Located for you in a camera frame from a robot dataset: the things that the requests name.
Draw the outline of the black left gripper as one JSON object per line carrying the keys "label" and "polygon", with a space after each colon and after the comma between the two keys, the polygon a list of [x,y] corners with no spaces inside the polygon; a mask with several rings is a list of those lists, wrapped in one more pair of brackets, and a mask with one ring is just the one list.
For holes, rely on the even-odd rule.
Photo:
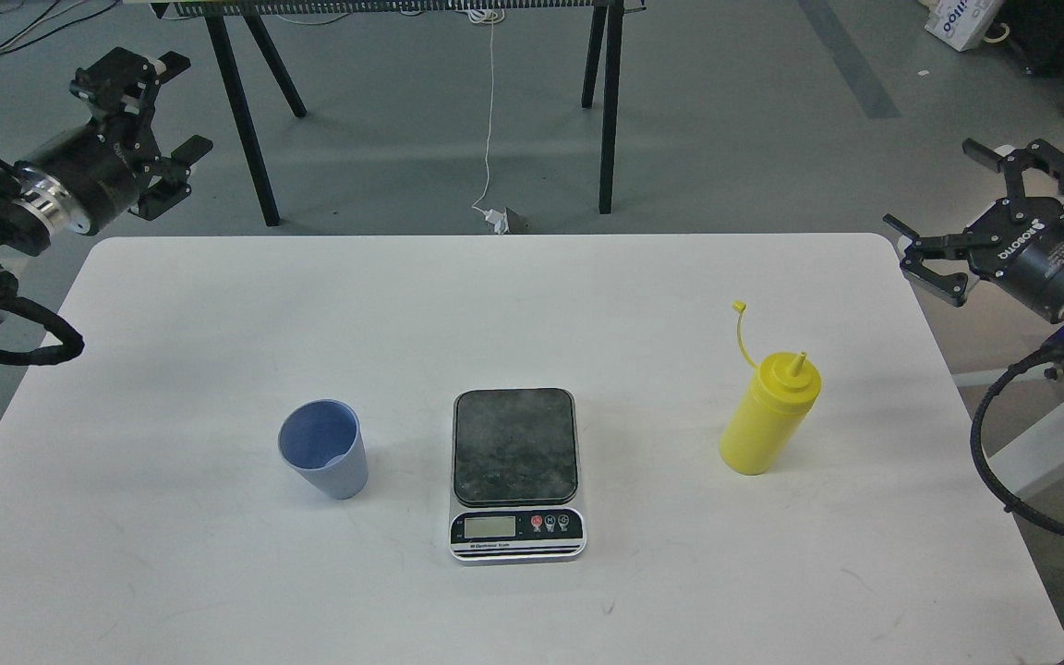
{"label": "black left gripper", "polygon": [[212,142],[193,135],[169,155],[159,154],[153,113],[162,84],[192,67],[188,56],[165,52],[144,56],[113,49],[77,68],[68,88],[92,117],[18,160],[31,184],[48,181],[62,192],[67,226],[97,235],[127,210],[152,222],[186,200],[195,164]]}

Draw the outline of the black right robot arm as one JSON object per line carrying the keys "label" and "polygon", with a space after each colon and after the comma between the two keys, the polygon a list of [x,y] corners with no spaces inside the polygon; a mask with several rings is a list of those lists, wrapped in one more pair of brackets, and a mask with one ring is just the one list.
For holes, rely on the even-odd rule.
{"label": "black right robot arm", "polygon": [[924,236],[894,215],[884,216],[884,222],[899,233],[902,273],[951,306],[967,302],[974,283],[992,284],[1055,325],[1038,349],[1008,365],[990,383],[975,409],[970,449],[976,471],[1005,513],[1064,538],[1063,522],[1025,500],[1026,493],[1034,489],[1032,481],[1002,481],[997,476],[1008,468],[1010,458],[1023,458],[1023,452],[1064,435],[1064,403],[993,458],[983,442],[990,408],[1010,383],[1025,375],[1064,381],[1064,152],[1043,139],[1000,149],[967,139],[962,150],[1004,178],[1002,197],[974,222],[948,235]]}

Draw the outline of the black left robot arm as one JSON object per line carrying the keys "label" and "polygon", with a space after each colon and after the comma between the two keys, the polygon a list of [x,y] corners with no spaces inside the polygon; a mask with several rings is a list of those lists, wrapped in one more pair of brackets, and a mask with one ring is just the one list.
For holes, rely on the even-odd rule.
{"label": "black left robot arm", "polygon": [[[195,135],[164,154],[152,122],[159,92],[189,65],[177,52],[147,59],[116,47],[77,70],[70,92],[89,121],[16,163],[0,159],[0,248],[37,257],[59,231],[94,236],[126,213],[152,222],[185,200],[212,142]],[[62,365],[84,346],[72,325],[22,297],[0,262],[0,365]]]}

